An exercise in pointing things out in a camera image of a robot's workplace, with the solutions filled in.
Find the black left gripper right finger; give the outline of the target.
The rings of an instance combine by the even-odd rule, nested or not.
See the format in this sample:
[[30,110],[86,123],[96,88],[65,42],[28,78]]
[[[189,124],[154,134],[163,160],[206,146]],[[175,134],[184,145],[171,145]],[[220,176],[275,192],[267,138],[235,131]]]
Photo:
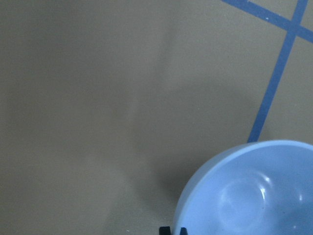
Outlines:
[[187,229],[186,229],[185,227],[182,227],[182,228],[180,229],[179,235],[187,235]]

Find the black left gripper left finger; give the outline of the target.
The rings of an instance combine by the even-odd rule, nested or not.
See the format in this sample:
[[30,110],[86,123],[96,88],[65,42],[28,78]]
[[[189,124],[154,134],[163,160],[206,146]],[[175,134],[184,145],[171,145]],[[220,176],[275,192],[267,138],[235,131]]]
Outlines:
[[169,226],[160,227],[159,235],[171,235],[171,228]]

